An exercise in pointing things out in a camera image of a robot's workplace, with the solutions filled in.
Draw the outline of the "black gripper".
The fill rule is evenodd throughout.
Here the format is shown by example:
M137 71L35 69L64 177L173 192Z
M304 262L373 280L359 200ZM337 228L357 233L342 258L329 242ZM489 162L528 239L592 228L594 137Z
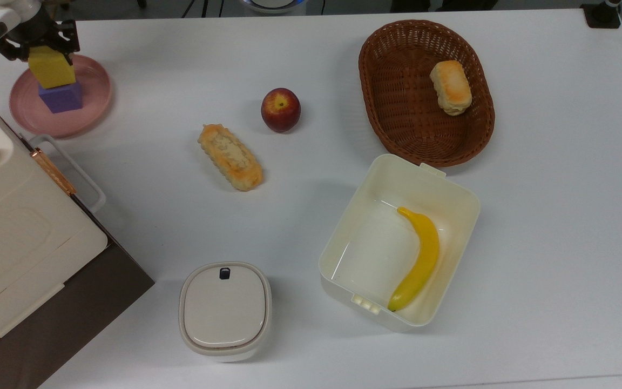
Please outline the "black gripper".
M0 54L10 61L28 62L30 47L48 46L60 52L69 65L80 51L76 20L67 19L55 22L45 10L39 8L36 14L0 39Z

